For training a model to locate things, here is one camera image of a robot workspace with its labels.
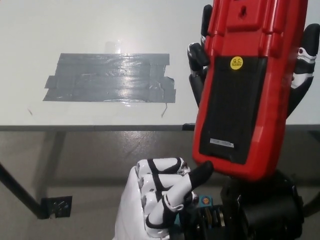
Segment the black rubber panel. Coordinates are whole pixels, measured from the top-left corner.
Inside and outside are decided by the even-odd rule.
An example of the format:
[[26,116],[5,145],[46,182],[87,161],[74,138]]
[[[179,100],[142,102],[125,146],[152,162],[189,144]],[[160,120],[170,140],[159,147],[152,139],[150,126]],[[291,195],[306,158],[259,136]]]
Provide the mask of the black rubber panel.
[[230,67],[232,58],[220,56],[215,59],[199,152],[245,164],[255,130],[268,59],[242,57],[242,67],[233,70]]

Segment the black table leg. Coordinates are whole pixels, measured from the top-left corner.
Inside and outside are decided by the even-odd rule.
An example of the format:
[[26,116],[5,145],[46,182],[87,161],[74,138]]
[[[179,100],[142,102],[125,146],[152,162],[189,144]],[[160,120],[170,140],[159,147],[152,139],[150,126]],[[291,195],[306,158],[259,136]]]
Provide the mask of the black table leg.
[[14,179],[0,164],[0,181],[34,214],[38,219],[48,219],[48,210],[37,201]]

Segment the white robotic hand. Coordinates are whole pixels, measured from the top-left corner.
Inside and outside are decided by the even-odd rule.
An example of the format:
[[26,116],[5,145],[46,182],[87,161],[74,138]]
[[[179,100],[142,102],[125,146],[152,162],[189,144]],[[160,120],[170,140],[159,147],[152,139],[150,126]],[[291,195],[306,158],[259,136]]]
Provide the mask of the white robotic hand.
[[179,157],[140,160],[122,193],[113,240],[169,240],[178,212],[198,203],[193,190],[213,171],[211,162],[190,171]]

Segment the tape strip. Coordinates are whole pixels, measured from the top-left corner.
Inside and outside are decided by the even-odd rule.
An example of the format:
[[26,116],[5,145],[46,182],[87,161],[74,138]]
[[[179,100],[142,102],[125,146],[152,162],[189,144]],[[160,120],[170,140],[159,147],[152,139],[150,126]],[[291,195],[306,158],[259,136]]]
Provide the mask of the tape strip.
[[176,90],[168,89],[48,89],[43,101],[174,103]]
[[162,89],[173,90],[175,81],[167,76],[159,79],[150,77],[107,77],[95,75],[49,76],[46,89]]
[[174,103],[169,54],[62,53],[44,101]]

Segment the white table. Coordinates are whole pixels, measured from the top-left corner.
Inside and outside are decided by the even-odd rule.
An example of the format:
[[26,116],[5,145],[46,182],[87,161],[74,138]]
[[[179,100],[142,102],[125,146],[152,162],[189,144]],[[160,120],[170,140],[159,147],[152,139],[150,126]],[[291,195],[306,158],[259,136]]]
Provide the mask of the white table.
[[[204,5],[212,0],[0,1],[0,130],[180,130],[198,107],[189,85],[187,46],[200,40]],[[309,0],[307,23],[320,22]],[[170,54],[165,76],[175,103],[43,101],[61,53]],[[288,124],[320,124],[320,64],[312,88]]]

